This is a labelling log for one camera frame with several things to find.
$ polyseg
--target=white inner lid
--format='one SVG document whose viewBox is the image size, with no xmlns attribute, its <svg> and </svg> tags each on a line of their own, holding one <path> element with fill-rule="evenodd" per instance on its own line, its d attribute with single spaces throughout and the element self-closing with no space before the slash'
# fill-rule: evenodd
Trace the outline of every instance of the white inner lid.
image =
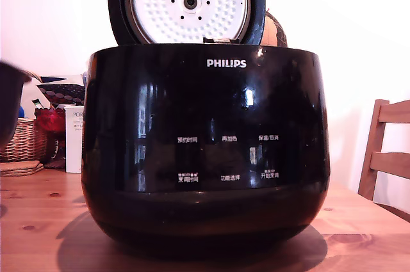
<svg viewBox="0 0 410 272">
<path fill-rule="evenodd" d="M 249 0 L 129 0 L 128 18 L 147 43 L 202 43 L 242 38 Z"/>
</svg>

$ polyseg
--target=glossy black surface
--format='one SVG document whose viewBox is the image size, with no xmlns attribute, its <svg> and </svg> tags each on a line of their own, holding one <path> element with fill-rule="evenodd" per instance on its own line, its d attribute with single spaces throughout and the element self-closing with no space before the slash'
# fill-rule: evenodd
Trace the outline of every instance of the glossy black surface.
<svg viewBox="0 0 410 272">
<path fill-rule="evenodd" d="M 81 178 L 111 236 L 283 239 L 316 216 L 330 168 L 315 54 L 134 45 L 97 52 L 88 75 Z"/>
<path fill-rule="evenodd" d="M 13 138 L 19 117 L 23 84 L 30 80 L 24 72 L 0 62 L 0 148 Z"/>
<path fill-rule="evenodd" d="M 242 40 L 242 44 L 259 45 L 262 41 L 265 27 L 265 0 L 250 0 L 251 12 L 249 28 Z M 111 27 L 119 45 L 140 44 L 141 41 L 133 33 L 126 16 L 127 0 L 108 0 Z"/>
</svg>

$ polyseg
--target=white box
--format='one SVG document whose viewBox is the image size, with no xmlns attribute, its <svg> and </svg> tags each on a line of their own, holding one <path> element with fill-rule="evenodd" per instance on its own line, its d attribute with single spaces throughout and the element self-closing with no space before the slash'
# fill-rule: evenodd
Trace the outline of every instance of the white box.
<svg viewBox="0 0 410 272">
<path fill-rule="evenodd" d="M 65 171 L 81 173 L 83 151 L 83 106 L 66 106 L 65 110 Z"/>
</svg>

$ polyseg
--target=chair backrest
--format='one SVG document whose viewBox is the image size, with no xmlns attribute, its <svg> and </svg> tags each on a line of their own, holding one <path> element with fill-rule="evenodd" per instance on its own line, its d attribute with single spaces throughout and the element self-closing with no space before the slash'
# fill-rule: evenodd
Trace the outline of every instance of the chair backrest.
<svg viewBox="0 0 410 272">
<path fill-rule="evenodd" d="M 381 152 L 386 123 L 410 124 L 410 100 L 375 102 L 359 185 L 359 194 L 368 200 L 373 200 L 377 172 L 410 179 L 410 154 Z"/>
</svg>

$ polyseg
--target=white wall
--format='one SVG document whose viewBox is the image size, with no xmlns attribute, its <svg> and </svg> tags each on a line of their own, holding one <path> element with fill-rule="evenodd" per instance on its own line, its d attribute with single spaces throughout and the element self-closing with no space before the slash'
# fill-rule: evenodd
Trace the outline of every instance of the white wall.
<svg viewBox="0 0 410 272">
<path fill-rule="evenodd" d="M 332 179 L 357 191 L 375 99 L 410 99 L 409 0 L 267 0 L 290 47 L 319 54 Z M 115 45 L 106 0 L 1 0 L 3 59 L 42 75 L 80 74 Z M 410 129 L 388 126 L 384 151 L 410 152 Z M 410 212 L 410 182 L 379 174 L 375 200 Z"/>
</svg>

